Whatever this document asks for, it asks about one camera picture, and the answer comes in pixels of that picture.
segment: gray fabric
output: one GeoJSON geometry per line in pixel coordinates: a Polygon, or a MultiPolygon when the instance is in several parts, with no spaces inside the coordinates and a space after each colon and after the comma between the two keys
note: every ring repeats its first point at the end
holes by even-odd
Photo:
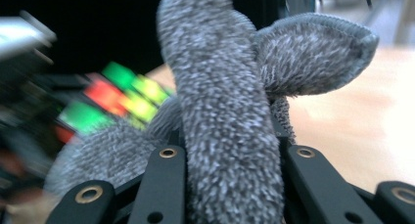
{"type": "Polygon", "coordinates": [[[116,119],[103,131],[78,136],[59,154],[45,190],[62,196],[91,179],[116,187],[129,181],[183,120],[191,221],[279,223],[283,187],[269,116],[294,144],[286,96],[346,85],[368,66],[379,38],[365,27],[315,14],[255,32],[230,0],[163,0],[158,16],[178,97],[162,104],[145,132],[116,119]]]}
{"type": "Polygon", "coordinates": [[[177,84],[191,223],[281,223],[278,141],[252,33],[230,0],[162,0],[162,53],[177,84]]]}
{"type": "Polygon", "coordinates": [[[275,99],[271,105],[271,114],[278,122],[283,126],[284,130],[289,135],[289,141],[292,145],[296,145],[296,133],[293,126],[290,123],[290,104],[286,97],[280,97],[275,99]]]}
{"type": "Polygon", "coordinates": [[[338,18],[304,14],[257,33],[257,61],[268,98],[326,93],[371,62],[379,37],[338,18]]]}
{"type": "Polygon", "coordinates": [[[44,190],[63,196],[93,179],[118,187],[142,174],[154,141],[121,118],[91,135],[77,135],[64,146],[46,177],[44,190]]]}
{"type": "Polygon", "coordinates": [[[149,138],[160,140],[161,147],[167,143],[171,131],[180,128],[181,116],[179,101],[176,96],[171,96],[162,103],[145,132],[149,138]]]}

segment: wooden table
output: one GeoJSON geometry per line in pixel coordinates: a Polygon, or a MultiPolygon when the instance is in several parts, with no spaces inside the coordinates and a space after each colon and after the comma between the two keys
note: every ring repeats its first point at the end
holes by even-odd
{"type": "MultiPolygon", "coordinates": [[[[148,76],[174,87],[171,70],[148,76]]],[[[379,182],[415,185],[415,50],[380,48],[349,85],[290,99],[300,145],[322,152],[344,178],[369,192],[379,182]]]]}

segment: green cube sticker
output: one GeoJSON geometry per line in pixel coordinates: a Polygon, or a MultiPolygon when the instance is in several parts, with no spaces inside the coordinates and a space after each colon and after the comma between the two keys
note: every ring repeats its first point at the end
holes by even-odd
{"type": "Polygon", "coordinates": [[[114,123],[111,118],[98,109],[80,102],[73,102],[68,105],[61,112],[58,120],[85,134],[114,123]]]}
{"type": "Polygon", "coordinates": [[[103,75],[121,90],[131,90],[135,74],[132,70],[116,62],[110,62],[103,70],[103,75]]]}

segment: screw hole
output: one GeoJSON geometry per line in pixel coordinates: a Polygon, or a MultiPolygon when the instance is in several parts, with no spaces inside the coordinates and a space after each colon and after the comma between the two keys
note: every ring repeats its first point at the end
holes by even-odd
{"type": "Polygon", "coordinates": [[[175,157],[176,155],[177,155],[177,151],[174,149],[164,149],[164,150],[161,150],[160,152],[160,156],[165,157],[165,158],[175,157]]]}
{"type": "Polygon", "coordinates": [[[351,223],[363,223],[362,218],[354,212],[347,212],[345,217],[351,223]]]}
{"type": "Polygon", "coordinates": [[[100,196],[102,196],[104,190],[101,186],[90,186],[82,189],[76,194],[75,200],[78,203],[94,202],[100,196]]]}
{"type": "Polygon", "coordinates": [[[95,190],[88,190],[88,191],[86,191],[86,192],[84,192],[83,194],[82,194],[82,197],[84,198],[84,199],[92,199],[93,197],[95,197],[97,195],[97,191],[95,191],[95,190]]]}
{"type": "Polygon", "coordinates": [[[160,223],[162,221],[162,214],[160,212],[152,212],[147,216],[149,223],[160,223]]]}
{"type": "Polygon", "coordinates": [[[307,158],[315,157],[314,151],[310,149],[305,149],[305,148],[298,149],[297,154],[300,155],[301,157],[307,157],[307,158]]]}
{"type": "Polygon", "coordinates": [[[395,187],[392,189],[393,195],[403,202],[415,204],[415,192],[406,188],[395,187]]]}

